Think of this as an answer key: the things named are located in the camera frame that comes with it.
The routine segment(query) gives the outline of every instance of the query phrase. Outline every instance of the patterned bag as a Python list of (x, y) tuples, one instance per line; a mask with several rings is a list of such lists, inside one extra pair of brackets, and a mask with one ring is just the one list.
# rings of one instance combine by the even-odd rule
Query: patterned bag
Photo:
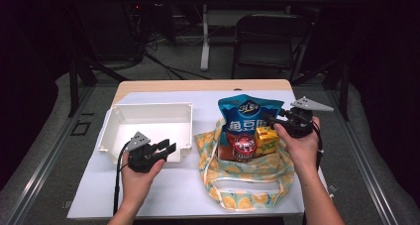
[[(253, 159), (247, 164), (219, 160), (216, 156), (217, 144), (225, 124), (224, 119), (216, 123), (213, 132), (195, 135), (200, 154), (199, 170), (207, 192), (222, 207), (236, 211), (272, 208), (283, 198), (293, 182), (294, 169), (284, 143), (273, 154)], [(275, 190), (258, 191), (252, 189), (218, 188), (218, 181), (241, 181), (249, 183), (276, 183)]]

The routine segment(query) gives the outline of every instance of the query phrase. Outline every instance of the blue chip bag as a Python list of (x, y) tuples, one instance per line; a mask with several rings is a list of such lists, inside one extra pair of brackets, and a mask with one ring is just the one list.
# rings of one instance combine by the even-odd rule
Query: blue chip bag
[(222, 160), (233, 160), (232, 145), (241, 134), (254, 136), (257, 127), (266, 126), (262, 114), (276, 117), (284, 102), (255, 98), (241, 94), (220, 99), (219, 109), (226, 121), (220, 136), (218, 157)]

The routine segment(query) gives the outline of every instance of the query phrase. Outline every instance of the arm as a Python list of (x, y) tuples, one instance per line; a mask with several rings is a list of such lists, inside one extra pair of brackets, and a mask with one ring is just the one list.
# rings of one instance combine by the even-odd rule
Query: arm
[[(123, 166), (127, 164), (128, 156), (128, 153), (124, 153)], [(154, 178), (158, 175), (163, 165), (164, 160), (160, 160), (147, 173), (135, 172), (128, 167), (123, 167), (121, 170), (124, 193), (123, 201), (117, 213), (108, 223), (109, 225), (133, 223), (137, 212), (145, 202)]]
[[(319, 125), (318, 118), (314, 117), (313, 120)], [(304, 138), (295, 139), (291, 138), (280, 124), (274, 124), (274, 129), (287, 145), (286, 149), (293, 160), (302, 187), (308, 224), (344, 224), (316, 169), (318, 137), (315, 132)]]

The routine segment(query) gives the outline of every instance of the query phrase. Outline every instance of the white tray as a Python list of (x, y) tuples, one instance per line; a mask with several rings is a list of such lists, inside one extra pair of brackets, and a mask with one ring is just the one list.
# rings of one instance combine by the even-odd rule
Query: white tray
[(169, 139), (176, 151), (168, 163), (180, 163), (192, 149), (192, 103), (116, 104), (107, 113), (98, 151), (106, 153), (116, 164), (124, 145), (136, 132), (156, 144)]

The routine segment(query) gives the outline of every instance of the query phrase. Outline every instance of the chair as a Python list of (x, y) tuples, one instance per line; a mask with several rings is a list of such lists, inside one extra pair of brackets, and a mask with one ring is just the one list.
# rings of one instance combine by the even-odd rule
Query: chair
[(236, 26), (231, 78), (235, 78), (237, 66), (247, 66), (290, 70), (291, 81), (311, 29), (309, 20), (296, 15), (243, 17)]

